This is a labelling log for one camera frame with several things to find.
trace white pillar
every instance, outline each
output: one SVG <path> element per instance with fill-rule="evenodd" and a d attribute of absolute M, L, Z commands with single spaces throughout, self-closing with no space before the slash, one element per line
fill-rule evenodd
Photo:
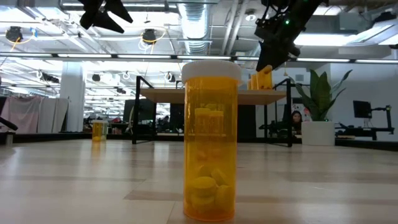
<path fill-rule="evenodd" d="M 67 131 L 83 130 L 86 73 L 81 62 L 64 62 L 60 98 L 69 99 Z"/>

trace wooden tabletop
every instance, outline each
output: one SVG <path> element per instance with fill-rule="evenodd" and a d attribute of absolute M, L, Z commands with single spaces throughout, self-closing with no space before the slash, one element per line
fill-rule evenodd
<path fill-rule="evenodd" d="M 184 103 L 185 90 L 142 88 L 140 94 L 156 103 Z M 286 91 L 239 90 L 239 105 L 268 105 L 286 97 Z"/>

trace wooden floor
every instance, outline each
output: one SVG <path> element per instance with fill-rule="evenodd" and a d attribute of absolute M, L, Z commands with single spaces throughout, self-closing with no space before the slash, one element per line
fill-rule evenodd
<path fill-rule="evenodd" d="M 0 223 L 199 223 L 182 212 L 183 143 L 0 148 Z M 238 144 L 242 224 L 398 223 L 398 153 Z"/>

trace ceiling pipe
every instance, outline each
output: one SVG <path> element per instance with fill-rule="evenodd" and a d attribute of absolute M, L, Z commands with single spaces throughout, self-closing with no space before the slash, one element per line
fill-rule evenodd
<path fill-rule="evenodd" d="M 181 14 L 181 27 L 184 38 L 201 40 L 208 37 L 210 25 L 208 4 L 178 4 Z M 208 42 L 187 41 L 185 51 L 190 55 L 206 55 Z"/>
<path fill-rule="evenodd" d="M 234 0 L 232 3 L 231 17 L 229 18 L 228 25 L 226 27 L 223 46 L 221 48 L 220 55 L 223 55 L 225 53 L 225 48 L 228 43 L 229 35 L 231 34 L 232 25 L 234 24 L 235 14 L 236 14 L 236 10 L 238 9 L 238 4 L 239 4 L 239 0 Z"/>
<path fill-rule="evenodd" d="M 232 33 L 232 38 L 231 38 L 231 41 L 229 42 L 229 46 L 228 46 L 228 49 L 226 52 L 227 55 L 231 55 L 232 48 L 234 47 L 234 43 L 236 40 L 236 36 L 238 34 L 239 27 L 242 24 L 244 13 L 246 12 L 246 9 L 248 8 L 248 4 L 249 4 L 249 0 L 243 0 L 242 6 L 241 6 L 241 12 L 239 13 L 238 21 L 236 22 L 234 31 Z"/>

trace computer monitor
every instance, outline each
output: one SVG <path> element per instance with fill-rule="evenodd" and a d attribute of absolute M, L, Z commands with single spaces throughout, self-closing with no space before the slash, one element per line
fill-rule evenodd
<path fill-rule="evenodd" d="M 130 112 L 135 104 L 135 100 L 126 100 L 124 102 L 123 121 L 129 122 Z M 152 120 L 154 116 L 154 102 L 148 99 L 139 101 L 138 120 Z"/>
<path fill-rule="evenodd" d="M 372 107 L 369 102 L 353 101 L 355 118 L 372 118 Z"/>

